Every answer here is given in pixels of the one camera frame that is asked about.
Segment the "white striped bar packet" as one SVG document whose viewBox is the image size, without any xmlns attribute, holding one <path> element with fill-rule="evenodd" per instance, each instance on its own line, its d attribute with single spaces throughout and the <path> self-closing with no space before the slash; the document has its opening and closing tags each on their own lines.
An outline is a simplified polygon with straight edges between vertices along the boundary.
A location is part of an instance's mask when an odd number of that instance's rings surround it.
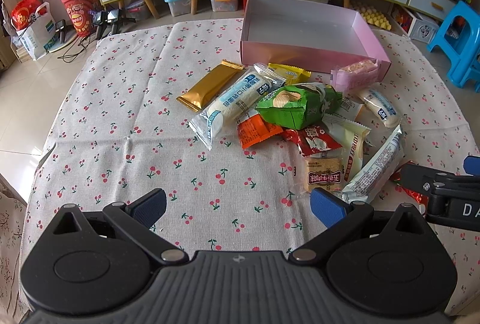
<svg viewBox="0 0 480 324">
<path fill-rule="evenodd" d="M 346 203 L 371 203 L 397 170 L 404 158 L 404 131 L 398 124 L 382 147 L 369 162 L 342 189 L 341 199 Z"/>
</svg>

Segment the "tan biscuit packet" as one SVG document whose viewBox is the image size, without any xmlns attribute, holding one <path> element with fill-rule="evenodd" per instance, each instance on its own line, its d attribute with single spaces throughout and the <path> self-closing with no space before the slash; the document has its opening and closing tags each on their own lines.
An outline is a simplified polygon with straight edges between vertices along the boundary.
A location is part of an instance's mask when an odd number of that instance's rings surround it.
<svg viewBox="0 0 480 324">
<path fill-rule="evenodd" d="M 298 168 L 295 182 L 306 192 L 315 188 L 323 188 L 328 192 L 339 192 L 343 189 L 343 160 L 339 156 L 307 157 Z"/>
</svg>

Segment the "cream snack packet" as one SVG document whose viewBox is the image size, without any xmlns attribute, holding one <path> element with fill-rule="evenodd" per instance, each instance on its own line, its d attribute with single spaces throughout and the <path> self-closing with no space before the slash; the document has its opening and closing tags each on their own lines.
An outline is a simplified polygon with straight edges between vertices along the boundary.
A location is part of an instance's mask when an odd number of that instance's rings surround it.
<svg viewBox="0 0 480 324">
<path fill-rule="evenodd" d="M 322 122 L 329 134 L 343 146 L 343 181 L 348 183 L 360 172 L 364 161 L 364 141 L 371 129 L 356 121 L 363 105 L 343 98 L 340 107 L 325 114 Z"/>
</svg>

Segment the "red white snack packet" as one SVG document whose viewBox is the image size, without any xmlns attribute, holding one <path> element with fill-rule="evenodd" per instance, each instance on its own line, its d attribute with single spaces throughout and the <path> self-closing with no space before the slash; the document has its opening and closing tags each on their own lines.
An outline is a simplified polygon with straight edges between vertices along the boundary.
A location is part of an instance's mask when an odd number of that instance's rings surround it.
<svg viewBox="0 0 480 324">
<path fill-rule="evenodd" d="M 321 125 L 312 125 L 302 130 L 285 129 L 281 132 L 281 137 L 296 144 L 303 157 L 323 157 L 327 152 L 343 150 L 343 146 Z"/>
</svg>

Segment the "small white bread pack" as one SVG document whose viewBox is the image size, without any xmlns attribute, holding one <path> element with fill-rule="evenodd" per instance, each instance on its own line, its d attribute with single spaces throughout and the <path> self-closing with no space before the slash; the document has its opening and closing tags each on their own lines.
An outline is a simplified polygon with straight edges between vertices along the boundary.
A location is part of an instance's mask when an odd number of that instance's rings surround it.
<svg viewBox="0 0 480 324">
<path fill-rule="evenodd" d="M 374 88 L 365 88 L 357 91 L 356 95 L 386 128 L 394 128 L 400 124 L 400 114 L 396 112 L 391 102 L 379 91 Z"/>
</svg>

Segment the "long white bread pack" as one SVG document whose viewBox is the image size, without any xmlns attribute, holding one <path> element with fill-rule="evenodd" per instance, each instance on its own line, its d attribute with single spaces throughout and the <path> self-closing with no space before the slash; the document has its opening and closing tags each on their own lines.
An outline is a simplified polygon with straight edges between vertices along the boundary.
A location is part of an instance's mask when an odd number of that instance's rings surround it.
<svg viewBox="0 0 480 324">
<path fill-rule="evenodd" d="M 268 66 L 253 64 L 190 120 L 190 128 L 210 151 L 216 136 L 285 83 L 286 79 Z"/>
</svg>

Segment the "green cracker bag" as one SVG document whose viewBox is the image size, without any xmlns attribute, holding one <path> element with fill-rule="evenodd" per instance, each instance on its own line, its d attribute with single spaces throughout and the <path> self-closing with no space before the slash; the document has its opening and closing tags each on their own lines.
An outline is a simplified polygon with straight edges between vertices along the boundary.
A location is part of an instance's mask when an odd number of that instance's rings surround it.
<svg viewBox="0 0 480 324">
<path fill-rule="evenodd" d="M 343 93 L 324 83 L 297 83 L 272 91 L 256 105 L 268 123 L 302 130 L 334 113 L 342 104 Z"/>
</svg>

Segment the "orange snack packet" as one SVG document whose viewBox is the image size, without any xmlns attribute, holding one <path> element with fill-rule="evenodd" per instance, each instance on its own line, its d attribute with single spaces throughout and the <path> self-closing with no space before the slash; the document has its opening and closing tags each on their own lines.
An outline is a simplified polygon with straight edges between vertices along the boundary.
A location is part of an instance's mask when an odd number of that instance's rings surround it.
<svg viewBox="0 0 480 324">
<path fill-rule="evenodd" d="M 283 131 L 281 126 L 266 122 L 259 114 L 242 118 L 237 129 L 242 149 L 259 144 Z"/>
</svg>

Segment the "pink wafer packet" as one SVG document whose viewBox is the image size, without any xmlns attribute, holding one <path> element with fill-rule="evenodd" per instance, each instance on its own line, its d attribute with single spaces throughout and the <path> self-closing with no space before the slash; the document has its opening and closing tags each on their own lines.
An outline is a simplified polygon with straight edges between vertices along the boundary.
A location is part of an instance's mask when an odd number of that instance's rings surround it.
<svg viewBox="0 0 480 324">
<path fill-rule="evenodd" d="M 378 80 L 380 65 L 377 61 L 361 60 L 331 71 L 330 85 L 336 91 L 365 88 Z"/>
</svg>

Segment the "yellow snack packet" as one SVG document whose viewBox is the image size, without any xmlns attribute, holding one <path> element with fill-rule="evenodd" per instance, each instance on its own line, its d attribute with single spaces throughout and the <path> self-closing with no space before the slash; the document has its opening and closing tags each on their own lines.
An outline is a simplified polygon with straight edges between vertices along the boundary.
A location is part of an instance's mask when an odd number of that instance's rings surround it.
<svg viewBox="0 0 480 324">
<path fill-rule="evenodd" d="M 306 83 L 311 77 L 311 72 L 292 65 L 269 63 L 268 67 L 277 75 L 283 77 L 286 85 Z"/>
</svg>

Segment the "gold snack wrapper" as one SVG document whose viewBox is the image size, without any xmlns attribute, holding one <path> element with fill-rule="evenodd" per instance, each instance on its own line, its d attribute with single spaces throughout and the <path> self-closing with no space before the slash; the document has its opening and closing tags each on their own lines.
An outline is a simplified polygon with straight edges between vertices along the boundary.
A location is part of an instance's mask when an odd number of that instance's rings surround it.
<svg viewBox="0 0 480 324">
<path fill-rule="evenodd" d="M 222 60 L 176 100 L 195 112 L 201 111 L 244 69 L 245 66 L 242 64 Z"/>
</svg>

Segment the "large red snack bag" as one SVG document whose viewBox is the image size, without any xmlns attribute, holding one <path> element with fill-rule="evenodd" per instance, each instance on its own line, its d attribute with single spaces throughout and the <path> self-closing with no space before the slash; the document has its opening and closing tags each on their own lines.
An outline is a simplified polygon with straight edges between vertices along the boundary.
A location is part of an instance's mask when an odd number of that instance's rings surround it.
<svg viewBox="0 0 480 324">
<path fill-rule="evenodd" d="M 395 190 L 397 192 L 403 193 L 408 195 L 410 198 L 414 199 L 418 204 L 419 204 L 419 211 L 422 215 L 425 214 L 426 211 L 426 206 L 428 204 L 428 197 L 426 195 L 422 195 L 419 192 L 415 192 L 413 190 L 410 190 L 403 186 L 400 183 L 400 171 L 396 171 L 393 175 L 390 177 L 390 181 L 394 183 L 395 185 Z"/>
</svg>

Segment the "cherry print tablecloth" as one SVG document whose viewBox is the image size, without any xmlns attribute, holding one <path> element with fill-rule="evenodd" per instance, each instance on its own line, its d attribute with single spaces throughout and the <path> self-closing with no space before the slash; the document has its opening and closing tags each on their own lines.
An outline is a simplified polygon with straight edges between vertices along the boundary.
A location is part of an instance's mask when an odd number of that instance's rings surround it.
<svg viewBox="0 0 480 324">
<path fill-rule="evenodd" d="M 160 187 L 151 230 L 197 250 L 282 250 L 319 234 L 295 144 L 273 137 L 242 150 L 233 125 L 211 152 L 176 101 L 222 59 L 239 62 L 242 19 L 190 21 L 105 38 L 58 111 L 35 173 L 21 264 L 64 204 L 99 211 Z M 392 65 L 377 89 L 402 117 L 407 161 L 463 174 L 478 155 L 470 126 L 432 65 L 406 37 L 374 30 Z M 433 226 L 458 272 L 447 312 L 479 296 L 479 233 Z"/>
</svg>

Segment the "blue plastic stool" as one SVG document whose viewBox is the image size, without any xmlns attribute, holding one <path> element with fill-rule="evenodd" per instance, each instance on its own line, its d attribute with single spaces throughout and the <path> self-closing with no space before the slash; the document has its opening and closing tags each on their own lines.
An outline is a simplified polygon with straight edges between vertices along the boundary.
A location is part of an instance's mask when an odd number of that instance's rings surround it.
<svg viewBox="0 0 480 324">
<path fill-rule="evenodd" d="M 449 30 L 458 19 L 462 19 L 464 25 L 455 38 Z M 449 82 L 463 88 L 472 81 L 475 92 L 479 93 L 479 14 L 464 1 L 459 1 L 445 17 L 426 49 L 433 52 L 436 47 L 450 61 Z"/>
</svg>

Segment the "clear storage bin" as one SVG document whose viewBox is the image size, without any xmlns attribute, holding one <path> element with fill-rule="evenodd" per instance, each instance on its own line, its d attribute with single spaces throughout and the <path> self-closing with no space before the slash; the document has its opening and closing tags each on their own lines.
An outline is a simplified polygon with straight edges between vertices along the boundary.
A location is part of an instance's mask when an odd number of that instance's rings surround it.
<svg viewBox="0 0 480 324">
<path fill-rule="evenodd" d="M 191 12 L 191 0 L 164 0 L 173 17 L 178 17 Z"/>
</svg>

